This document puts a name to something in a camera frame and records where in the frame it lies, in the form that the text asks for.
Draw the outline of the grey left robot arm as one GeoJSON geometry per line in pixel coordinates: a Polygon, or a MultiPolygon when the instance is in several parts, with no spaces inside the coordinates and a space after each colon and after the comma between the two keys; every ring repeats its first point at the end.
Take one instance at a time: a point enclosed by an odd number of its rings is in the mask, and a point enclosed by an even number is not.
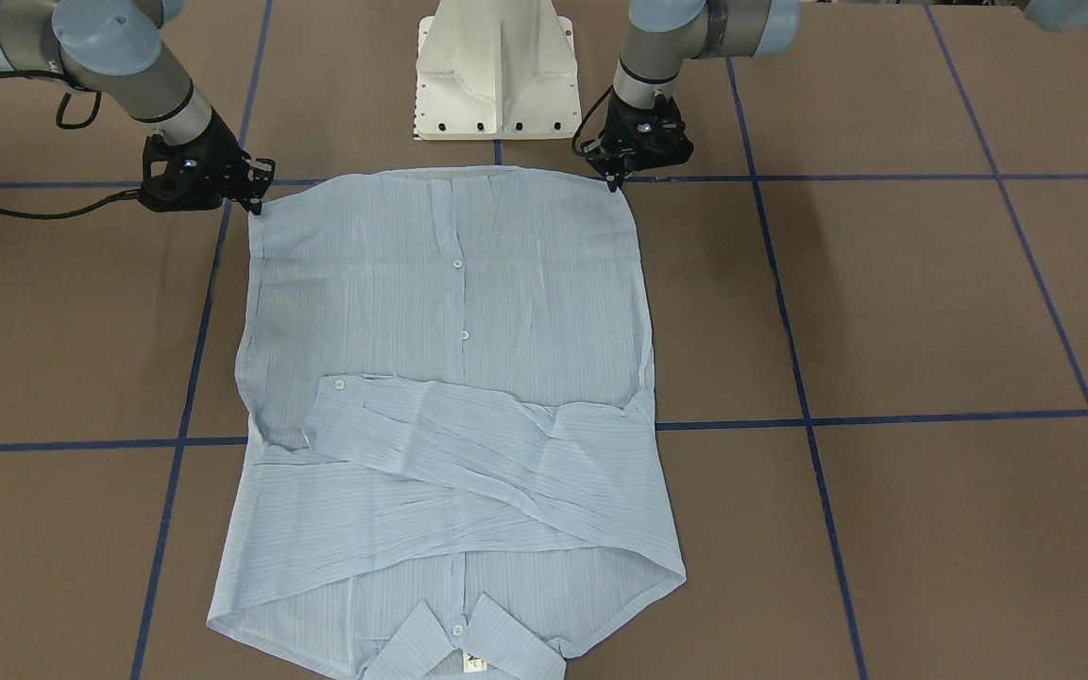
{"type": "Polygon", "coordinates": [[[682,166],[694,144],[673,98],[691,60],[761,58],[794,44],[799,1],[631,1],[629,27],[609,89],[605,120],[591,141],[571,139],[608,190],[642,171],[682,166]]]}

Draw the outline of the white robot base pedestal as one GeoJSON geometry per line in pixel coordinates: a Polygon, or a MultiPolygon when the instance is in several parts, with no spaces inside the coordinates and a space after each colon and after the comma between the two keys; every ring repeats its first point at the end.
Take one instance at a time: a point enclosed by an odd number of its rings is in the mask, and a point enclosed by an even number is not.
{"type": "Polygon", "coordinates": [[[416,75],[420,141],[556,141],[582,119],[573,23],[552,1],[441,1],[416,75]]]}

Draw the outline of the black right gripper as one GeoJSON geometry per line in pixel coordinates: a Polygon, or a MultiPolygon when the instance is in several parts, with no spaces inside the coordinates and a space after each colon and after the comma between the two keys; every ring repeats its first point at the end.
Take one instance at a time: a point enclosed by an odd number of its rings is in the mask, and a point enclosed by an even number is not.
{"type": "Polygon", "coordinates": [[[230,201],[258,217],[275,172],[275,160],[247,154],[213,112],[190,143],[169,144],[157,134],[146,139],[138,201],[154,213],[210,211],[230,201]]]}

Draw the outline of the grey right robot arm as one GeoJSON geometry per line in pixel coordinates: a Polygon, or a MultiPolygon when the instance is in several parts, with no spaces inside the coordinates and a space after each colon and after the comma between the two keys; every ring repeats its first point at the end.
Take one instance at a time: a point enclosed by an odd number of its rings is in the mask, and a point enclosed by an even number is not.
{"type": "Polygon", "coordinates": [[[145,129],[138,188],[106,198],[154,213],[258,215],[275,163],[247,154],[163,41],[180,1],[0,1],[0,78],[59,83],[66,96],[108,96],[145,129]]]}

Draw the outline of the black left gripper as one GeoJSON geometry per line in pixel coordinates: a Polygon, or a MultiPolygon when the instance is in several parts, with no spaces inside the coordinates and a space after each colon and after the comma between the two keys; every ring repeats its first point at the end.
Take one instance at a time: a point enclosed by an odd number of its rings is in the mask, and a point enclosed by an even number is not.
{"type": "Polygon", "coordinates": [[[611,92],[599,132],[599,174],[609,193],[620,190],[639,171],[681,166],[692,151],[694,144],[673,96],[658,94],[650,108],[639,109],[611,92]]]}

